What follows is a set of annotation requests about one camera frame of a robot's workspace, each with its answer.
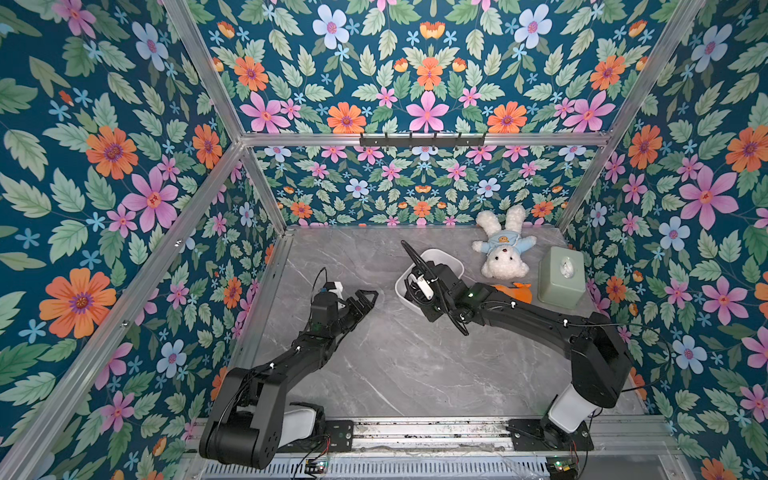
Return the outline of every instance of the white plastic basket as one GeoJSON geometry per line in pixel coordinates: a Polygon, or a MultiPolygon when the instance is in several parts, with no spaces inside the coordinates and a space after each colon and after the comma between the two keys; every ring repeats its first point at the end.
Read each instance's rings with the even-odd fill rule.
{"type": "MultiPolygon", "coordinates": [[[[448,265],[448,267],[453,270],[453,273],[456,274],[458,278],[462,278],[462,275],[464,275],[464,263],[459,261],[457,258],[455,258],[452,255],[448,255],[446,252],[442,250],[438,250],[436,248],[430,248],[428,250],[424,250],[424,253],[422,253],[422,258],[425,262],[429,262],[430,260],[435,262],[435,265],[439,265],[440,263],[444,263],[445,265],[448,265]]],[[[418,305],[415,305],[414,303],[409,302],[406,300],[406,277],[411,274],[411,269],[415,265],[411,263],[411,265],[408,267],[408,269],[403,273],[403,275],[400,276],[400,278],[397,279],[397,282],[395,282],[395,293],[397,294],[397,298],[400,299],[403,305],[407,306],[414,312],[418,313],[420,316],[424,316],[422,313],[422,310],[419,308],[418,305]]]]}

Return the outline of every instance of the orange flower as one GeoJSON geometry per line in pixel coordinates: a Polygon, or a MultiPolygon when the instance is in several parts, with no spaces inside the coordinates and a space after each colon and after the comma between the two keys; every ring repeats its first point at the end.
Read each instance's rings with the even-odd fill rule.
{"type": "MultiPolygon", "coordinates": [[[[763,280],[768,282],[768,272],[763,274],[763,280]]],[[[758,283],[755,285],[755,298],[766,302],[760,304],[760,311],[763,312],[763,315],[765,315],[766,318],[768,318],[768,285],[765,283],[758,283]]]]}
{"type": "Polygon", "coordinates": [[[635,38],[639,34],[643,33],[643,30],[645,30],[645,25],[648,25],[648,22],[645,20],[638,20],[637,22],[633,23],[632,26],[629,27],[629,36],[635,38]]]}
{"type": "Polygon", "coordinates": [[[551,214],[553,210],[554,204],[552,202],[543,201],[540,204],[534,205],[534,207],[531,209],[531,213],[534,217],[544,218],[551,214]]]}
{"type": "Polygon", "coordinates": [[[361,134],[366,125],[366,118],[361,117],[361,110],[357,105],[349,106],[345,101],[339,103],[339,107],[331,107],[328,111],[330,118],[328,126],[334,134],[361,134]]]}
{"type": "Polygon", "coordinates": [[[130,138],[126,138],[125,132],[115,128],[103,126],[98,129],[98,137],[91,135],[85,141],[91,148],[85,151],[88,161],[96,165],[96,171],[105,177],[110,175],[115,180],[120,180],[134,171],[132,165],[138,165],[139,157],[134,153],[136,145],[130,138]]]}
{"type": "Polygon", "coordinates": [[[304,202],[293,202],[293,205],[290,206],[290,211],[298,218],[309,218],[312,216],[312,209],[304,202]]]}
{"type": "Polygon", "coordinates": [[[235,75],[240,76],[240,83],[250,88],[251,91],[266,90],[266,84],[270,83],[270,78],[264,73],[264,67],[261,62],[254,63],[253,58],[245,57],[235,60],[235,75]]]}
{"type": "MultiPolygon", "coordinates": [[[[632,367],[629,371],[630,376],[632,377],[632,380],[634,381],[634,386],[643,386],[645,385],[645,380],[643,379],[643,376],[637,373],[637,370],[632,367]]],[[[641,399],[643,399],[643,402],[645,402],[645,399],[648,398],[648,392],[645,389],[637,389],[635,390],[637,394],[640,396],[641,399]]]]}
{"type": "Polygon", "coordinates": [[[426,217],[429,215],[429,210],[432,207],[429,206],[426,202],[418,202],[415,207],[413,207],[413,213],[418,215],[421,218],[426,217]]]}
{"type": "Polygon", "coordinates": [[[224,377],[227,376],[227,367],[223,366],[219,369],[219,374],[214,378],[214,389],[210,391],[210,401],[215,402],[219,396],[219,391],[224,383],[224,377]]]}
{"type": "Polygon", "coordinates": [[[492,134],[517,134],[520,127],[525,125],[528,117],[523,117],[528,113],[524,106],[518,106],[518,102],[510,101],[506,108],[499,105],[493,111],[493,115],[488,117],[488,131],[492,134]]]}
{"type": "Polygon", "coordinates": [[[240,302],[240,294],[243,292],[241,285],[240,279],[236,276],[233,276],[227,282],[227,288],[224,289],[224,305],[227,308],[234,308],[237,306],[237,302],[240,302]]]}
{"type": "Polygon", "coordinates": [[[467,62],[459,57],[456,57],[451,64],[451,68],[453,68],[453,71],[456,73],[462,72],[467,69],[467,62]]]}
{"type": "Polygon", "coordinates": [[[269,265],[270,261],[272,260],[272,253],[275,251],[275,244],[269,245],[266,248],[266,256],[264,257],[264,263],[269,265]]]}
{"type": "Polygon", "coordinates": [[[624,57],[616,58],[616,55],[611,55],[594,68],[594,73],[589,77],[592,81],[592,88],[594,90],[607,90],[608,87],[619,81],[619,75],[623,74],[626,68],[624,57]]]}
{"type": "Polygon", "coordinates": [[[400,58],[398,61],[395,62],[395,70],[399,71],[400,73],[403,73],[404,71],[408,70],[408,61],[404,58],[400,58]]]}
{"type": "Polygon", "coordinates": [[[74,328],[74,337],[81,339],[94,332],[94,323],[101,321],[109,313],[107,306],[113,305],[114,288],[107,288],[109,279],[102,272],[96,272],[91,278],[87,268],[74,268],[69,272],[69,281],[57,276],[45,287],[45,292],[54,299],[40,302],[40,318],[56,319],[48,330],[59,338],[64,338],[74,328]]]}
{"type": "Polygon", "coordinates": [[[648,164],[652,164],[659,157],[656,152],[661,148],[661,130],[654,125],[646,125],[643,130],[637,132],[632,138],[632,145],[629,147],[630,165],[640,170],[644,170],[648,164]]]}
{"type": "Polygon", "coordinates": [[[705,458],[701,467],[701,476],[706,480],[736,480],[732,471],[726,470],[725,465],[717,458],[705,458]]]}
{"type": "Polygon", "coordinates": [[[440,38],[445,33],[445,24],[443,22],[424,22],[419,26],[419,31],[424,38],[440,38]]]}
{"type": "Polygon", "coordinates": [[[163,452],[165,452],[165,446],[168,444],[168,437],[163,437],[160,440],[157,440],[157,443],[154,444],[154,447],[152,448],[152,455],[159,456],[163,455],[163,452]]]}
{"type": "Polygon", "coordinates": [[[228,24],[226,22],[219,22],[216,25],[219,26],[219,31],[227,38],[232,38],[235,36],[235,27],[233,27],[231,24],[228,24]]]}
{"type": "Polygon", "coordinates": [[[440,85],[442,67],[438,65],[437,58],[427,57],[422,62],[422,66],[416,69],[416,74],[419,76],[417,79],[419,85],[423,86],[424,90],[432,90],[435,85],[440,85]]]}
{"type": "Polygon", "coordinates": [[[211,170],[219,163],[223,153],[219,135],[210,129],[210,125],[197,125],[194,133],[196,137],[192,137],[192,146],[197,149],[197,159],[211,170]]]}
{"type": "Polygon", "coordinates": [[[739,137],[734,138],[728,145],[731,152],[725,156],[725,163],[733,165],[733,171],[748,172],[760,169],[760,162],[768,161],[768,127],[758,125],[756,130],[752,127],[739,132],[739,137]]]}
{"type": "Polygon", "coordinates": [[[608,279],[605,292],[608,294],[608,298],[616,303],[624,300],[625,293],[627,292],[627,286],[624,285],[624,279],[612,276],[608,279]]]}

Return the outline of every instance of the aluminum frame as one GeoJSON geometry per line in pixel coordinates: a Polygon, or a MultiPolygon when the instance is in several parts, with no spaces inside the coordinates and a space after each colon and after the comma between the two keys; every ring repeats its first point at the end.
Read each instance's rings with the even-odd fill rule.
{"type": "Polygon", "coordinates": [[[645,98],[650,94],[650,90],[658,81],[661,71],[667,65],[670,58],[672,58],[683,36],[691,28],[696,15],[705,2],[706,0],[680,0],[680,3],[675,7],[670,21],[664,27],[654,49],[648,56],[648,63],[646,63],[645,68],[638,75],[632,90],[624,100],[624,103],[621,104],[619,112],[616,114],[613,123],[611,123],[607,145],[602,147],[592,159],[589,168],[584,172],[584,176],[576,186],[571,198],[568,199],[568,206],[557,222],[557,227],[563,234],[565,234],[576,213],[589,197],[592,187],[602,174],[603,169],[605,169],[608,160],[611,159],[611,155],[616,151],[621,138],[624,136],[624,132],[632,125],[632,121],[643,102],[645,102],[645,98]]]}
{"type": "Polygon", "coordinates": [[[243,146],[233,145],[197,189],[157,249],[149,256],[107,318],[45,400],[41,411],[5,454],[0,463],[0,478],[27,480],[35,473],[39,462],[50,451],[93,387],[98,373],[112,358],[155,286],[162,281],[179,254],[179,246],[189,237],[242,154],[243,146]]]}

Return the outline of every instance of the plush bunny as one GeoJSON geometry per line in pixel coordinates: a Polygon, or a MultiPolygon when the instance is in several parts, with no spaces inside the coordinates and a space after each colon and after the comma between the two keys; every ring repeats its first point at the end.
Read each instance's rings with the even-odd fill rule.
{"type": "Polygon", "coordinates": [[[523,220],[525,208],[522,205],[515,205],[507,210],[504,230],[493,212],[483,211],[478,214],[477,223],[488,235],[487,242],[472,242],[475,252],[488,254],[480,273],[501,280],[525,276],[528,273],[528,265],[522,261],[520,254],[536,244],[536,237],[521,236],[523,220]]]}

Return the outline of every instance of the floral wallpaper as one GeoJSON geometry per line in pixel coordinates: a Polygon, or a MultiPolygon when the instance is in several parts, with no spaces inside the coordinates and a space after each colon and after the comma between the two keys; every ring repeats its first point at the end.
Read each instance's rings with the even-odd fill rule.
{"type": "Polygon", "coordinates": [[[243,124],[356,134],[607,130],[677,3],[212,4],[192,12],[243,124]]]}
{"type": "MultiPolygon", "coordinates": [[[[0,6],[0,455],[229,144],[158,2],[0,6]]],[[[35,478],[173,477],[272,227],[242,164],[35,478]]]]}
{"type": "Polygon", "coordinates": [[[768,471],[767,19],[706,3],[569,228],[648,410],[706,480],[768,471]]]}

